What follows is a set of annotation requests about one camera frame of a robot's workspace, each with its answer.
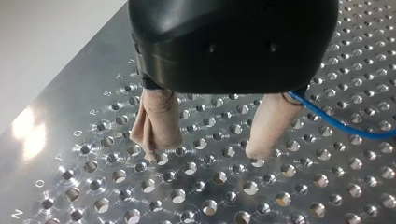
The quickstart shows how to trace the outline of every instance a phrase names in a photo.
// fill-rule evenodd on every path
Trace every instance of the metal surface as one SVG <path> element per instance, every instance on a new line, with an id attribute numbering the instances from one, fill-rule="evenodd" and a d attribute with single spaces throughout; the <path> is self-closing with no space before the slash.
<path id="1" fill-rule="evenodd" d="M 340 2 L 306 94 L 374 132 L 396 128 L 394 11 Z M 135 71 L 124 7 L 1 135 L 2 223 L 395 222 L 393 139 L 347 135 L 304 110 L 273 158 L 251 161 L 259 95 L 180 95 L 183 147 L 148 163 L 125 137 L 141 93 Z"/>

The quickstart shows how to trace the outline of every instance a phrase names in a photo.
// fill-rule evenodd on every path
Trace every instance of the blue cable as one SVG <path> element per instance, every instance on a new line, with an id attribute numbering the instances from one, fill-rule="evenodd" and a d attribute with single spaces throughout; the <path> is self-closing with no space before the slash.
<path id="1" fill-rule="evenodd" d="M 396 135 L 396 130 L 391 130 L 388 132 L 383 132 L 383 133 L 368 133 L 365 131 L 361 131 L 355 128 L 352 128 L 346 124 L 341 123 L 340 121 L 332 118 L 328 114 L 326 114 L 323 110 L 318 108 L 317 106 L 313 105 L 311 102 L 309 102 L 307 99 L 304 97 L 301 97 L 299 94 L 296 92 L 290 91 L 289 92 L 290 96 L 296 99 L 297 101 L 301 102 L 304 106 L 306 106 L 308 109 L 312 110 L 314 113 L 317 115 L 321 116 L 323 119 L 325 119 L 327 122 L 329 122 L 332 126 L 336 127 L 337 129 L 340 129 L 344 132 L 351 133 L 351 134 L 356 134 L 360 137 L 363 138 L 369 138 L 369 139 L 386 139 L 390 138 Z"/>

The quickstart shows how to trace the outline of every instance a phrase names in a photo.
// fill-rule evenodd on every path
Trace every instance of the beige rubber finger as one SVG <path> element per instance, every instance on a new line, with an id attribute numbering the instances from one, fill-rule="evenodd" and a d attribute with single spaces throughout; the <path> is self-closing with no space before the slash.
<path id="1" fill-rule="evenodd" d="M 155 150 L 179 147 L 182 138 L 177 95 L 168 90 L 143 89 L 130 138 L 145 150 L 149 161 L 156 159 Z"/>
<path id="2" fill-rule="evenodd" d="M 303 106 L 286 93 L 266 94 L 256 111 L 246 153 L 251 159 L 267 159 L 273 147 Z"/>

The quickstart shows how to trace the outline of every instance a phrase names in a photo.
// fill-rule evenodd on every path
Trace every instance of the perforated metal plate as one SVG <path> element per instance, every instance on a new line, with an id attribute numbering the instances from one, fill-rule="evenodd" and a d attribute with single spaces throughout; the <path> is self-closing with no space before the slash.
<path id="1" fill-rule="evenodd" d="M 341 1 L 306 96 L 344 122 L 396 128 L 395 9 Z M 179 95 L 183 147 L 128 139 L 142 91 L 124 7 L 0 137 L 2 223 L 394 223 L 395 140 L 304 110 L 267 161 L 245 156 L 260 95 Z"/>

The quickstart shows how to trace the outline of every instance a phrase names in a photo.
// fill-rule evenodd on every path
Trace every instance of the black plastic cover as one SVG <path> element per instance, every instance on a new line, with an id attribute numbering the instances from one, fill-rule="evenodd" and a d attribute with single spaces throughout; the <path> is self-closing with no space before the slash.
<path id="1" fill-rule="evenodd" d="M 337 0 L 130 0 L 139 69 L 165 89 L 272 93 L 305 86 Z"/>

